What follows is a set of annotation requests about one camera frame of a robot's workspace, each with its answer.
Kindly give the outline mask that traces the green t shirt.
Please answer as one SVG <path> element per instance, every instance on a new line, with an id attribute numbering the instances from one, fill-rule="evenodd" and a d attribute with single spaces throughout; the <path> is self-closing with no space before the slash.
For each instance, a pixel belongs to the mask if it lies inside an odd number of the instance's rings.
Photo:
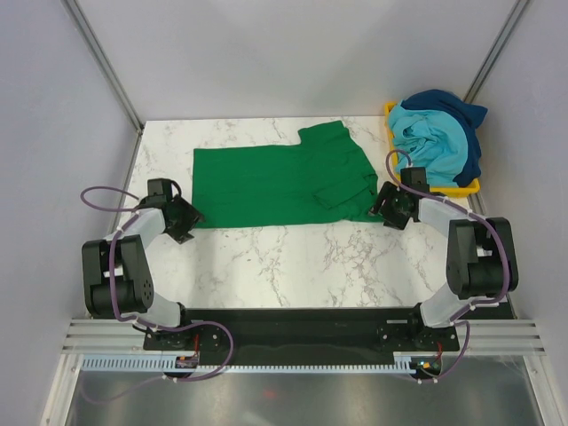
<path id="1" fill-rule="evenodd" d="M 370 222 L 378 176 L 340 121 L 290 146 L 197 148 L 192 204 L 204 228 Z"/>

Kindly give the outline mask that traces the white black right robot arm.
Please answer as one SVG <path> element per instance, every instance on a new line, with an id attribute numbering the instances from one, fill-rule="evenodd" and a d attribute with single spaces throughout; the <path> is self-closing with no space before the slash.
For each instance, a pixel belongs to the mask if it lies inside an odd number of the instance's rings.
<path id="1" fill-rule="evenodd" d="M 446 283 L 419 304 L 420 319 L 406 327 L 407 341 L 427 349 L 438 328 L 450 327 L 479 305 L 497 304 L 517 289 L 518 267 L 513 232 L 504 217 L 483 217 L 439 195 L 425 197 L 387 182 L 372 215 L 403 230 L 411 221 L 429 225 L 447 239 Z"/>

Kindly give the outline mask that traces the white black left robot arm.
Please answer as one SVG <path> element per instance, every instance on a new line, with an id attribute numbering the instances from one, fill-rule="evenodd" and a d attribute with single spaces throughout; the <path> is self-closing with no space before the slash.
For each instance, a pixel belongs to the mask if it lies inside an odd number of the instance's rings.
<path id="1" fill-rule="evenodd" d="M 136 321 L 164 329 L 164 339 L 174 348 L 187 348 L 195 329 L 182 319 L 181 304 L 154 288 L 146 249 L 161 235 L 178 244 L 188 242 L 205 218 L 178 194 L 147 196 L 127 212 L 130 216 L 113 233 L 83 244 L 87 311 L 98 320 Z"/>

